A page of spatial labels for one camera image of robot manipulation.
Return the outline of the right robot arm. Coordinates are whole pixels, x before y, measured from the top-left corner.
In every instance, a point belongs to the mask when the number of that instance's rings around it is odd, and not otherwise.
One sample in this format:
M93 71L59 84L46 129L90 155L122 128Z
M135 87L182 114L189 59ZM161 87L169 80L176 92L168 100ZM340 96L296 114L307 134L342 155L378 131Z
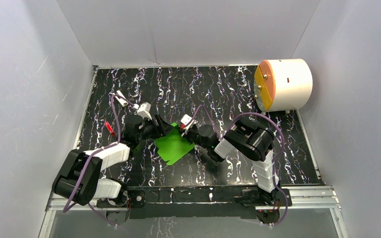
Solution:
M243 204L275 205L279 201L279 178L274 174L274 135L247 118L238 119L232 128L219 138L213 126L182 123L181 137L207 151L210 159L223 162L232 152L239 152L253 162L257 176L257 193L242 192L238 202Z

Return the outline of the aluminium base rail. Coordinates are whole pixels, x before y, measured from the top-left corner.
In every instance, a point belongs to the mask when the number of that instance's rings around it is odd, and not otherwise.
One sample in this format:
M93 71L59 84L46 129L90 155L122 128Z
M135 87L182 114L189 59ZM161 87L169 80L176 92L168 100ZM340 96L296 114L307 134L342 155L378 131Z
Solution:
M218 185L197 187L127 187L119 205L102 199L93 199L90 206L96 210L143 208L156 205L219 205L237 204L256 210L340 208L336 192L331 186L284 186L276 202L262 202L255 185Z

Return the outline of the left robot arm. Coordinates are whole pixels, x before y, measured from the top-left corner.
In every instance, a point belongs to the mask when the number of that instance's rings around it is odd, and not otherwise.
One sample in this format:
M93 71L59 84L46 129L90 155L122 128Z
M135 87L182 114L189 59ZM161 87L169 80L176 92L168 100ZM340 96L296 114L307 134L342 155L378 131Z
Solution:
M124 183L115 178L101 178L101 171L126 162L140 142L165 137L173 129L159 115L151 119L126 116L120 141L95 150L69 151L53 182L53 193L79 205L87 205L93 199L109 199L116 206L125 205L128 192L122 188Z

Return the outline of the small red marker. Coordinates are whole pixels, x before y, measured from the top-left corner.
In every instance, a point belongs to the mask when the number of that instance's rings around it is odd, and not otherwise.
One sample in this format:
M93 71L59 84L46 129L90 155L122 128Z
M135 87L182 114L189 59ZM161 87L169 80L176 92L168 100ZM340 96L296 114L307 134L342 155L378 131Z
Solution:
M116 133L114 132L113 128L111 127L108 121L105 121L105 127L111 136L116 136Z

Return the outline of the small white plastic clip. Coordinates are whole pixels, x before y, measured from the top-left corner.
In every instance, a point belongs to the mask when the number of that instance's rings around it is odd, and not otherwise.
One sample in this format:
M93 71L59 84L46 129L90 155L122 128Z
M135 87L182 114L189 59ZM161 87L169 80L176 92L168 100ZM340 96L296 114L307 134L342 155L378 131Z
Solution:
M125 99L124 95L120 90L116 91L115 98L122 107L126 107L129 105L129 102Z

